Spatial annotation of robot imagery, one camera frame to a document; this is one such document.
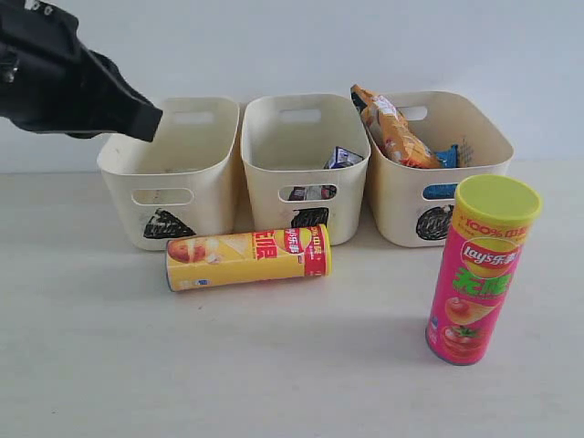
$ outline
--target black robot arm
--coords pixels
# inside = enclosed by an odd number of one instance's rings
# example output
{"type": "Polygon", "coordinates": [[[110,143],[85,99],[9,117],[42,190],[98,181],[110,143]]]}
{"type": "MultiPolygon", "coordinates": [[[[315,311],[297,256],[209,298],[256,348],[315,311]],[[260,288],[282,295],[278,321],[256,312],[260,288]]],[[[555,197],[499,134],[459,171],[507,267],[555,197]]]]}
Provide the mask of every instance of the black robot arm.
{"type": "Polygon", "coordinates": [[[56,6],[0,0],[0,117],[39,133],[152,141],[162,111],[109,58],[87,49],[77,29],[78,20],[56,6]]]}

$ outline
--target white table surface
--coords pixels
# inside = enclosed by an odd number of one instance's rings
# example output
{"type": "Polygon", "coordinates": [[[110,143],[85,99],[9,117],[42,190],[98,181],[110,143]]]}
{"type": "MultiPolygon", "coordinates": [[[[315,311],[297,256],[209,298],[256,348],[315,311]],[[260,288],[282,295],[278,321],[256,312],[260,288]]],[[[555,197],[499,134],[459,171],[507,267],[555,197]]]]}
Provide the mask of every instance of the white table surface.
{"type": "Polygon", "coordinates": [[[328,278],[176,295],[98,174],[0,176],[0,436],[581,436],[583,173],[511,166],[544,213],[471,367],[424,340],[442,250],[368,208],[328,278]]]}

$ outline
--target basket handle hole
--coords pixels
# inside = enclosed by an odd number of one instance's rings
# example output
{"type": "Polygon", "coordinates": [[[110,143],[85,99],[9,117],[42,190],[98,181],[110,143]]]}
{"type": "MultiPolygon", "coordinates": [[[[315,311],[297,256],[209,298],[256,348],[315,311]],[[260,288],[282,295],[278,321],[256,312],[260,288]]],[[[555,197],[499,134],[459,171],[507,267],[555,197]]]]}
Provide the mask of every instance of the basket handle hole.
{"type": "Polygon", "coordinates": [[[423,189],[422,197],[427,201],[435,201],[437,199],[454,199],[454,192],[458,184],[432,184],[423,189]]]}
{"type": "Polygon", "coordinates": [[[189,189],[134,190],[131,200],[137,205],[187,205],[194,199],[189,189]]]}
{"type": "Polygon", "coordinates": [[[339,189],[334,184],[289,185],[280,189],[279,197],[285,203],[304,201],[330,201],[339,189]]]}
{"type": "Polygon", "coordinates": [[[280,119],[284,123],[319,123],[320,109],[282,109],[280,119]]]}
{"type": "Polygon", "coordinates": [[[400,107],[400,113],[407,121],[424,120],[428,117],[427,107],[400,107]]]}
{"type": "Polygon", "coordinates": [[[177,125],[209,125],[215,121],[211,111],[174,112],[172,121],[177,125]]]}

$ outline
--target potato chip can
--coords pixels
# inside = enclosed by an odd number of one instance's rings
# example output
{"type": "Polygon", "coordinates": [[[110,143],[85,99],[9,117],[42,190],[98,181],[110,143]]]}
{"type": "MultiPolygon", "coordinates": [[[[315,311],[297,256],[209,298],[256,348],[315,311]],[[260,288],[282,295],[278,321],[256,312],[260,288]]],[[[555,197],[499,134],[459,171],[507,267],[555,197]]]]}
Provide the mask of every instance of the potato chip can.
{"type": "Polygon", "coordinates": [[[542,203],[526,184],[489,174],[462,181],[455,198],[426,340],[441,359],[470,365],[486,353],[542,203]]]}
{"type": "Polygon", "coordinates": [[[323,224],[240,235],[188,237],[167,244],[166,272],[175,292],[330,272],[323,224]]]}

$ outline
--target plastic storage basket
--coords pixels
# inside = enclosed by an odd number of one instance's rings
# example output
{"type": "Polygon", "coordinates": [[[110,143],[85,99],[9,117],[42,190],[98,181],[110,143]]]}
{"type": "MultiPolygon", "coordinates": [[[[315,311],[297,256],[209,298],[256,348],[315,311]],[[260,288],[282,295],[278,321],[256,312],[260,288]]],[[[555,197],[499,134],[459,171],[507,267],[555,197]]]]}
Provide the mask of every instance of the plastic storage basket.
{"type": "Polygon", "coordinates": [[[371,141],[367,197],[381,234],[397,245],[443,245],[454,208],[426,199],[432,185],[457,184],[479,173],[505,174],[513,147],[469,100],[452,93],[390,94],[412,131],[434,151],[459,146],[459,169],[420,170],[385,158],[371,141]]]}
{"type": "Polygon", "coordinates": [[[232,231],[239,105],[167,99],[153,143],[112,135],[98,157],[130,240],[162,250],[169,239],[232,231]]]}
{"type": "Polygon", "coordinates": [[[360,117],[349,99],[329,94],[266,97],[250,103],[242,158],[255,228],[326,224],[333,245],[354,236],[370,157],[360,117]],[[323,170],[336,146],[363,161],[323,170]],[[294,187],[335,186],[327,200],[290,202],[294,187]]]}

